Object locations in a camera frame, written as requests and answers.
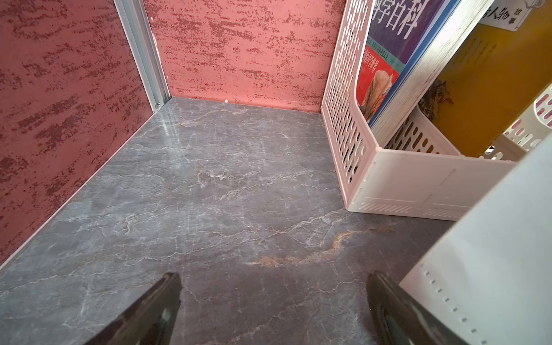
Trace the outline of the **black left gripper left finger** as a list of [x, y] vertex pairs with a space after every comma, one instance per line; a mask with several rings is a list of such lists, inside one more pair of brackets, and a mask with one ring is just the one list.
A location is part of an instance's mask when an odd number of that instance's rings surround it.
[[169, 344], [183, 289], [178, 273], [165, 273], [87, 344]]

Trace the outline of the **white insulated delivery bag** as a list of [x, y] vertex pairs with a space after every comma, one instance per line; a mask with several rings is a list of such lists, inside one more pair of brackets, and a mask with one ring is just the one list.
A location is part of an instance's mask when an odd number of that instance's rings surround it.
[[400, 285], [468, 344], [550, 344], [551, 140], [454, 224]]

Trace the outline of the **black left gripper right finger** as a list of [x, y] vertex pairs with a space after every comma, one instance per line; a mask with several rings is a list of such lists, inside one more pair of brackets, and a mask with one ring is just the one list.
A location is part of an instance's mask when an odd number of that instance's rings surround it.
[[367, 279], [367, 301], [380, 344], [465, 344], [382, 271]]

